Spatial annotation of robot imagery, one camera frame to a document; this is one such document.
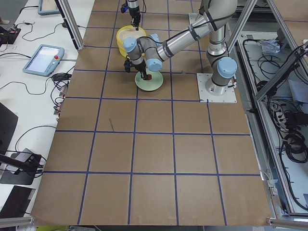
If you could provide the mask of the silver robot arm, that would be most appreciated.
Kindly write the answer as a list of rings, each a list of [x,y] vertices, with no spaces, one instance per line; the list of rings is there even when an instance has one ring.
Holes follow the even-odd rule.
[[[131,16],[131,25],[139,30],[139,24],[141,21],[141,12],[139,7],[139,0],[127,0],[129,14]]]
[[[135,68],[141,79],[150,80],[154,72],[161,70],[164,61],[208,35],[206,56],[213,74],[205,87],[212,95],[223,95],[237,71],[237,63],[229,57],[225,41],[225,26],[236,8],[235,0],[204,0],[196,20],[167,40],[160,42],[156,34],[125,38],[125,71],[129,73],[131,68]]]

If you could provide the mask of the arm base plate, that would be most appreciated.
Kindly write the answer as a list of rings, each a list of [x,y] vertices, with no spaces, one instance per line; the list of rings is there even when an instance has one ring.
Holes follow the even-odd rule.
[[[199,101],[201,103],[237,103],[233,82],[217,86],[212,82],[211,73],[197,73]]]

